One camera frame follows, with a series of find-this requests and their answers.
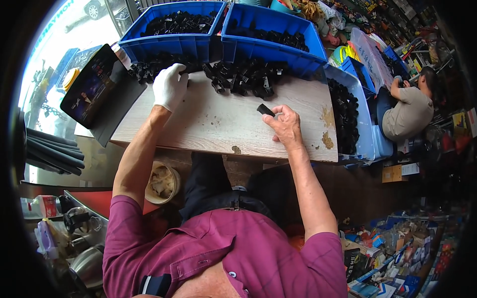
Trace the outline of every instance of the white work glove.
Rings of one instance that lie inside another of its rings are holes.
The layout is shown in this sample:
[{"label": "white work glove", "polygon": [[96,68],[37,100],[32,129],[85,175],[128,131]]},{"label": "white work glove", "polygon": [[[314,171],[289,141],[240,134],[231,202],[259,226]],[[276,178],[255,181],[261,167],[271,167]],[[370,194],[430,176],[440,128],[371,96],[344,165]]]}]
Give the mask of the white work glove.
[{"label": "white work glove", "polygon": [[154,104],[159,104],[171,112],[177,108],[187,91],[189,74],[184,73],[179,78],[179,72],[186,70],[186,66],[174,63],[167,69],[161,70],[154,80]]}]

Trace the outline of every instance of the glass window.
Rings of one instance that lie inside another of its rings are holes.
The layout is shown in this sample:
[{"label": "glass window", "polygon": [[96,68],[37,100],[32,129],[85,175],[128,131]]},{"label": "glass window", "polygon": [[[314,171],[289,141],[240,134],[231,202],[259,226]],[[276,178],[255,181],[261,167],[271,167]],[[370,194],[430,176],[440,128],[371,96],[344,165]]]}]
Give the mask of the glass window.
[{"label": "glass window", "polygon": [[[117,42],[132,20],[125,0],[64,0],[55,10],[31,52],[18,106],[28,128],[73,140],[76,122],[60,109],[64,78],[103,44]],[[25,178],[35,183],[31,168]]]}]

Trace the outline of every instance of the metal chain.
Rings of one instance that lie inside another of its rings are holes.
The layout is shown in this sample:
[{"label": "metal chain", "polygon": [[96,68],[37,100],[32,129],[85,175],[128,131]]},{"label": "metal chain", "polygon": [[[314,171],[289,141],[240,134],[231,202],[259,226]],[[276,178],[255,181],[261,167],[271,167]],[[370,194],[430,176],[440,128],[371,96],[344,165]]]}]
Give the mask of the metal chain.
[{"label": "metal chain", "polygon": [[60,119],[63,120],[63,121],[67,121],[67,120],[68,120],[68,118],[66,118],[65,116],[61,115],[61,112],[60,112],[60,111],[58,111],[58,110],[55,109],[55,108],[50,107],[50,106],[47,105],[47,104],[44,104],[44,103],[43,103],[43,104],[41,105],[41,108],[45,110],[45,117],[48,117],[48,115],[49,115],[50,113],[52,113],[53,115],[58,116],[58,118],[60,118]]}]

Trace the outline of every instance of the plastic bottle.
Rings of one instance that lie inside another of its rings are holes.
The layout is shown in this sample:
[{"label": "plastic bottle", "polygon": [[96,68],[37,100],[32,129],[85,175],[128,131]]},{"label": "plastic bottle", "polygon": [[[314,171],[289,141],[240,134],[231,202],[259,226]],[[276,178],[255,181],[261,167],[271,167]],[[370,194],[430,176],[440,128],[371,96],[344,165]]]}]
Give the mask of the plastic bottle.
[{"label": "plastic bottle", "polygon": [[56,217],[62,214],[60,199],[53,195],[38,195],[30,203],[32,210],[40,211],[42,217]]},{"label": "plastic bottle", "polygon": [[25,219],[41,219],[43,215],[41,215],[40,206],[37,204],[31,205],[33,203],[33,199],[28,198],[20,198],[21,202],[21,210],[23,212],[23,218]]}]

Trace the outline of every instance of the worn table surface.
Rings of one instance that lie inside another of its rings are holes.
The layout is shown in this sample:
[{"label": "worn table surface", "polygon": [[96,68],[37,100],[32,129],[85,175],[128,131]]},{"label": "worn table surface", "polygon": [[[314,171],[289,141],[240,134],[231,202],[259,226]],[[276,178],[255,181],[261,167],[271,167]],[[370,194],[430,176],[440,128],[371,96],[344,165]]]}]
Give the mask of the worn table surface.
[{"label": "worn table surface", "polygon": [[[287,104],[301,119],[303,142],[310,159],[337,162],[336,129],[328,85],[325,81],[304,81],[285,77],[273,85],[268,101],[255,96],[217,94],[203,72],[189,75],[183,102],[167,121],[157,146],[222,154],[287,158],[282,144],[272,141],[273,130],[262,120],[257,107]],[[130,143],[154,103],[152,86],[131,107],[111,138]],[[75,134],[92,137],[77,124]]]}]

